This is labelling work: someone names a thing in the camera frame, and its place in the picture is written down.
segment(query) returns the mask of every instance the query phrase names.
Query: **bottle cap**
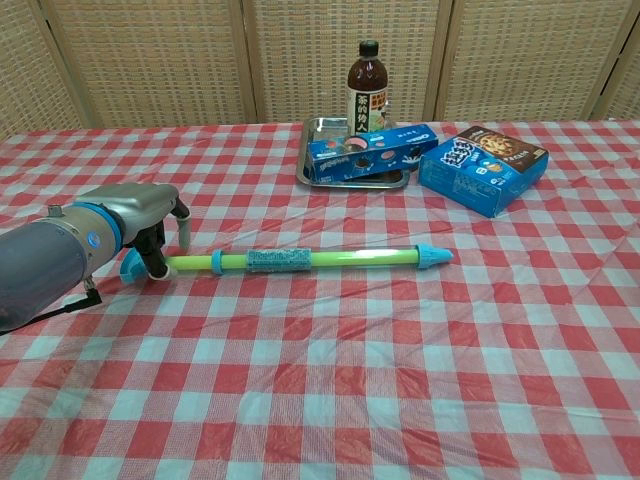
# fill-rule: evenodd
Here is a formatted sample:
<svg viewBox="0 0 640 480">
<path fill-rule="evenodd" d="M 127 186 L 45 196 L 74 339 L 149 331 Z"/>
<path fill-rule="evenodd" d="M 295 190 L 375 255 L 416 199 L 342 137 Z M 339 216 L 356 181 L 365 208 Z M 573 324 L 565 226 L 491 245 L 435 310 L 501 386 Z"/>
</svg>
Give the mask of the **bottle cap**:
<svg viewBox="0 0 640 480">
<path fill-rule="evenodd" d="M 378 42 L 376 42 L 375 40 L 364 40 L 360 42 L 360 56 L 361 57 L 378 56 Z"/>
</svg>

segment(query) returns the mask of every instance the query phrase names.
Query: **gingham tablecloth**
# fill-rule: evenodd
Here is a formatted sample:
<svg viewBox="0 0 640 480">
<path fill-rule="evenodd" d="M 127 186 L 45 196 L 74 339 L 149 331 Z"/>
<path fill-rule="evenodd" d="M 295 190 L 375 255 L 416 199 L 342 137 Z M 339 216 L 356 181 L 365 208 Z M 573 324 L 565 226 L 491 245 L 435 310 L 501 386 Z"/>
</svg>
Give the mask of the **gingham tablecloth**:
<svg viewBox="0 0 640 480">
<path fill-rule="evenodd" d="M 0 232 L 105 183 L 167 182 L 195 254 L 426 242 L 455 259 L 125 286 L 120 255 L 96 275 L 104 304 L 0 337 L 0 477 L 640 476 L 640 122 L 486 125 L 551 152 L 495 219 L 415 174 L 300 185 L 299 124 L 6 141 Z"/>
</svg>

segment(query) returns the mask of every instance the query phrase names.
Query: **robotic arm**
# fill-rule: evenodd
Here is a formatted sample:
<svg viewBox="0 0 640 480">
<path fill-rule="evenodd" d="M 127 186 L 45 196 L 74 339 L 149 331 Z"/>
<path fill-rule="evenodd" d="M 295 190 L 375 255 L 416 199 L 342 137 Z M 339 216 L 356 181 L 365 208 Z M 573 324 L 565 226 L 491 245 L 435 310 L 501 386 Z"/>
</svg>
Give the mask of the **robotic arm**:
<svg viewBox="0 0 640 480">
<path fill-rule="evenodd" d="M 30 323 L 83 281 L 87 299 L 61 311 L 100 303 L 91 274 L 123 247 L 138 251 L 151 278 L 168 278 L 160 248 L 169 213 L 178 220 L 180 247 L 186 250 L 190 213 L 172 185 L 105 185 L 68 207 L 51 205 L 47 217 L 0 235 L 0 332 Z"/>
</svg>

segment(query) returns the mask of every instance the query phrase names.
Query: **oreo box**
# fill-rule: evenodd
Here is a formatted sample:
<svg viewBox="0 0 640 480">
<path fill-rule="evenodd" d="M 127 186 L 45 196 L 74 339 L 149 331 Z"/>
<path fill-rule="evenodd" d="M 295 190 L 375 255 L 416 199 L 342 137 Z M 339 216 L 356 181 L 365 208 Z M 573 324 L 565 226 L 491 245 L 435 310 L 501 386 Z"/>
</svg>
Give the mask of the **oreo box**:
<svg viewBox="0 0 640 480">
<path fill-rule="evenodd" d="M 309 144 L 311 171 L 317 183 L 332 183 L 403 170 L 418 166 L 436 145 L 436 134 L 424 124 L 317 140 Z"/>
<path fill-rule="evenodd" d="M 487 217 L 495 217 L 544 173 L 549 152 L 474 126 L 423 155 L 419 179 Z"/>
</svg>

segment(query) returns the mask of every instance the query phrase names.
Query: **bottle label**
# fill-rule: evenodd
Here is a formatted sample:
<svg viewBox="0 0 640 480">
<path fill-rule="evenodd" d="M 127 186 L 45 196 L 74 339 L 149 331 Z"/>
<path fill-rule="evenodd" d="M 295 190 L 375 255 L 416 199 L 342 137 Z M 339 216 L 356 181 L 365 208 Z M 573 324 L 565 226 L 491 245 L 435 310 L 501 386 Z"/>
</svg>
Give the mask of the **bottle label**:
<svg viewBox="0 0 640 480">
<path fill-rule="evenodd" d="M 377 132 L 384 129 L 387 89 L 363 92 L 349 88 L 347 125 L 349 134 Z"/>
</svg>

